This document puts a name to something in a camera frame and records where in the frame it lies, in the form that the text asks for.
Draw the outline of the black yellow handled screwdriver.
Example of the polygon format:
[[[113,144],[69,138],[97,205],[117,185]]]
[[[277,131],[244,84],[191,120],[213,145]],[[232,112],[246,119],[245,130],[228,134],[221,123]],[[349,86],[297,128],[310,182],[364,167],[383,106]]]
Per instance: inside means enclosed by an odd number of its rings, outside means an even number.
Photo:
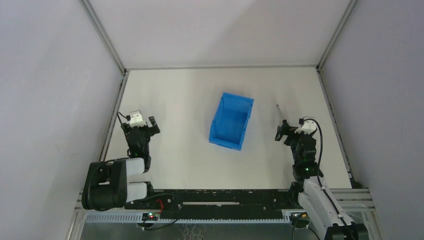
[[[281,107],[280,107],[278,104],[276,104],[276,108],[277,108],[277,111],[278,111],[278,114],[279,114],[279,116],[280,116],[281,120],[282,120],[282,121],[283,121],[283,120],[285,120],[285,116],[284,116],[284,114],[283,114],[283,112],[282,112]]]

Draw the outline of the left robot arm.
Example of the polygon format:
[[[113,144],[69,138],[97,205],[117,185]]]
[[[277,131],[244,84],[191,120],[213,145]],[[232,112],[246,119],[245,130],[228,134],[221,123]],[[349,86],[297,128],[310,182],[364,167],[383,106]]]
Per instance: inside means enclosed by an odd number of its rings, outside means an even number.
[[[81,197],[85,210],[104,212],[122,208],[147,196],[147,183],[130,183],[128,178],[150,170],[149,143],[161,130],[154,116],[147,123],[140,111],[130,113],[125,119],[123,122],[119,118],[118,122],[128,146],[127,156],[89,165]]]

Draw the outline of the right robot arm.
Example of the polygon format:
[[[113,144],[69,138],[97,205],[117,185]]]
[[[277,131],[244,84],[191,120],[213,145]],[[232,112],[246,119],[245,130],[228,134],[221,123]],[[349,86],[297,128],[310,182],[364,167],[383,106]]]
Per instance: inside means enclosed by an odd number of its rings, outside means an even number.
[[[294,181],[289,192],[291,201],[303,208],[320,240],[367,240],[369,232],[356,223],[336,200],[321,171],[324,150],[323,132],[312,117],[299,119],[291,126],[286,119],[278,125],[275,141],[290,148]]]

